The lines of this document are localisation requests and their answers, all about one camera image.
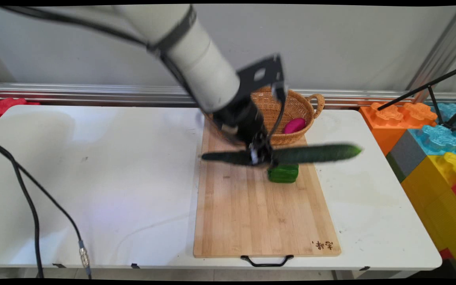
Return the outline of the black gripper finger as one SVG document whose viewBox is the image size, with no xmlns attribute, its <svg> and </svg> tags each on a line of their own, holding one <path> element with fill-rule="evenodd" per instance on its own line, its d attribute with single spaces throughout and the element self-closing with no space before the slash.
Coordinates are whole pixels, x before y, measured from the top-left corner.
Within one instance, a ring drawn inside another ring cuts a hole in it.
<svg viewBox="0 0 456 285">
<path fill-rule="evenodd" d="M 249 152 L 251 165 L 256 166 L 260 164 L 260 155 L 259 151 L 261 148 L 261 140 L 259 137 L 253 137 L 250 144 L 247 146 L 247 151 Z"/>
<path fill-rule="evenodd" d="M 261 136 L 261 164 L 272 164 L 273 147 L 268 135 Z"/>
</svg>

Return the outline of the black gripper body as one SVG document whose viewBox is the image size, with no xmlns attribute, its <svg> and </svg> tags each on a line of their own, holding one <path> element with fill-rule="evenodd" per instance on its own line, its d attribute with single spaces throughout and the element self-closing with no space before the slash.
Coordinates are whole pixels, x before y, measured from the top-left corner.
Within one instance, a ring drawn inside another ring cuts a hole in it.
<svg viewBox="0 0 456 285">
<path fill-rule="evenodd" d="M 212 119 L 221 133 L 234 144 L 242 144 L 246 148 L 271 148 L 264 116 L 251 95 L 244 95 L 215 111 Z"/>
</svg>

